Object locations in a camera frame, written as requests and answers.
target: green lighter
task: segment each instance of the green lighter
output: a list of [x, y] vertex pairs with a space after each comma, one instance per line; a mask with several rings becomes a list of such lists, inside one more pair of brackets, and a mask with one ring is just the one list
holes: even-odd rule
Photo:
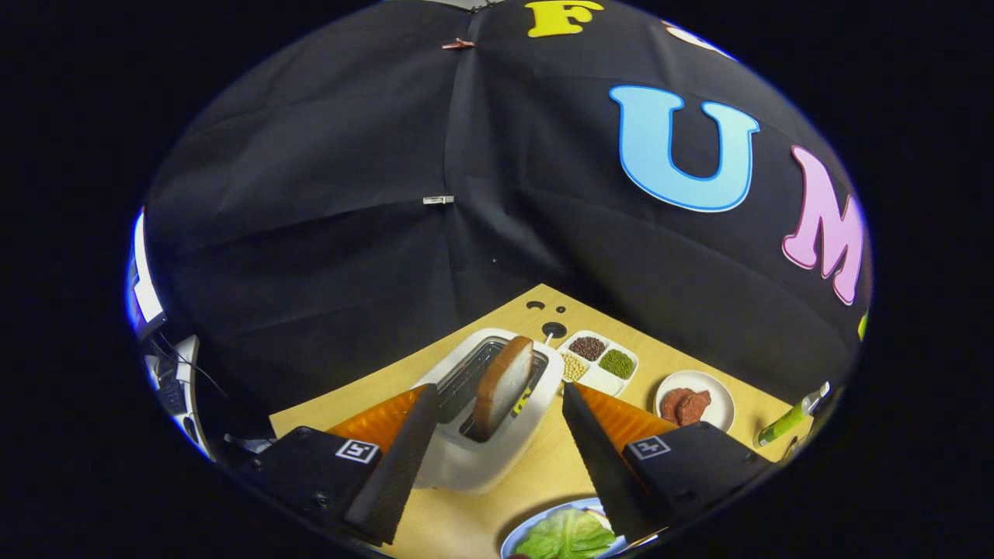
[[821, 388], [808, 394], [783, 417], [769, 424], [765, 429], [756, 434], [752, 444], [755, 447], [765, 447], [772, 443], [777, 437], [790, 431], [795, 425], [801, 422], [806, 416], [811, 415], [811, 410], [818, 405], [818, 402], [828, 394], [829, 385], [826, 382]]

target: small plate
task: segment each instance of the small plate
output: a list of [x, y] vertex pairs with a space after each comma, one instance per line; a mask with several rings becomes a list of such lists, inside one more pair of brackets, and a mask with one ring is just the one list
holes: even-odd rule
[[732, 428], [732, 422], [736, 418], [736, 403], [732, 400], [732, 393], [721, 381], [701, 371], [679, 371], [660, 383], [652, 409], [657, 417], [662, 417], [659, 413], [659, 404], [662, 403], [663, 397], [677, 388], [689, 388], [694, 392], [710, 391], [711, 404], [704, 410], [701, 421], [706, 421], [726, 433]]
[[[600, 354], [597, 355], [597, 358], [593, 361], [590, 361], [589, 359], [586, 359], [578, 353], [570, 350], [570, 344], [572, 344], [577, 338], [582, 337], [596, 338], [604, 344], [603, 351], [601, 351]], [[627, 355], [635, 365], [635, 368], [632, 369], [631, 375], [629, 375], [627, 379], [622, 379], [621, 377], [618, 377], [617, 375], [614, 375], [600, 367], [600, 360], [603, 359], [603, 357], [612, 349]], [[576, 382], [579, 382], [580, 384], [588, 386], [594, 390], [603, 392], [608, 396], [614, 396], [615, 398], [621, 394], [625, 387], [628, 386], [628, 383], [631, 382], [631, 379], [635, 377], [635, 373], [638, 372], [637, 355], [629, 351], [626, 347], [623, 347], [621, 344], [607, 339], [596, 332], [591, 332], [590, 330], [580, 330], [573, 334], [569, 339], [560, 344], [558, 351], [563, 355], [574, 356], [579, 359], [581, 363], [587, 366], [586, 372], [583, 373], [583, 376], [581, 376]], [[564, 388], [566, 388], [566, 385], [560, 388], [560, 394], [563, 394]]]
[[[525, 536], [528, 534], [528, 531], [532, 529], [532, 526], [545, 520], [551, 513], [568, 507], [578, 508], [580, 510], [589, 508], [590, 510], [595, 510], [601, 514], [604, 514], [604, 507], [600, 504], [600, 499], [597, 497], [575, 500], [559, 506], [554, 506], [548, 510], [544, 510], [522, 522], [521, 525], [515, 528], [514, 531], [512, 531], [504, 539], [504, 543], [500, 546], [501, 559], [507, 559], [511, 555], [514, 555], [514, 548], [525, 539]], [[614, 543], [607, 548], [607, 551], [597, 555], [595, 559], [604, 559], [605, 557], [610, 557], [611, 555], [620, 553], [621, 550], [623, 550], [627, 545], [628, 542], [625, 541], [624, 536], [618, 536], [617, 539], [614, 540]]]

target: blue letter u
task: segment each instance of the blue letter u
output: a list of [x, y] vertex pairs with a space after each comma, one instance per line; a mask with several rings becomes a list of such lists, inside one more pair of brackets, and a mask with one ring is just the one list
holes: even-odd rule
[[727, 212], [746, 198], [752, 177], [752, 135], [759, 123], [744, 112], [716, 102], [701, 110], [718, 123], [718, 172], [692, 177], [673, 164], [673, 111], [683, 100], [642, 86], [612, 88], [621, 105], [621, 166], [642, 190], [697, 212]]

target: wooden table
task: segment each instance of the wooden table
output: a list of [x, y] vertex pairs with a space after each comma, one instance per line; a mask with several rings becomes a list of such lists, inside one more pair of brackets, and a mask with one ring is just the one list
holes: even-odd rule
[[[543, 302], [545, 308], [528, 308], [526, 303], [531, 300]], [[564, 306], [565, 312], [556, 312], [559, 306]], [[476, 330], [505, 328], [544, 342], [547, 336], [542, 325], [551, 321], [565, 325], [567, 337], [578, 330], [592, 330], [634, 352], [639, 367], [619, 398], [647, 411], [653, 409], [662, 380], [686, 369], [706, 372], [728, 387], [736, 404], [729, 435], [747, 446], [751, 447], [759, 429], [791, 407], [546, 285], [538, 285], [425, 349], [338, 390], [273, 414], [269, 420], [278, 437], [299, 426], [327, 430], [407, 390]], [[550, 345], [558, 347], [567, 337], [554, 339]], [[806, 418], [793, 434], [807, 433], [810, 426], [811, 418]], [[790, 439], [781, 437], [757, 452], [770, 461], [779, 461]], [[557, 396], [531, 446], [490, 492], [469, 495], [446, 489], [413, 489], [394, 544], [381, 551], [400, 559], [493, 559], [499, 556], [507, 534], [531, 515], [595, 495], [563, 418], [563, 398]]]

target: pink letter m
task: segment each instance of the pink letter m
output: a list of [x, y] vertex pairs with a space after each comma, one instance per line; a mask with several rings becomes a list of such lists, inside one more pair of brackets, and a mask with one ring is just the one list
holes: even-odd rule
[[841, 263], [832, 285], [842, 302], [852, 304], [863, 259], [863, 215], [859, 204], [847, 196], [846, 209], [839, 218], [835, 189], [825, 166], [800, 146], [790, 151], [804, 172], [804, 202], [797, 231], [783, 238], [783, 253], [798, 266], [814, 270], [818, 264], [815, 239], [821, 229], [821, 276], [827, 279]]

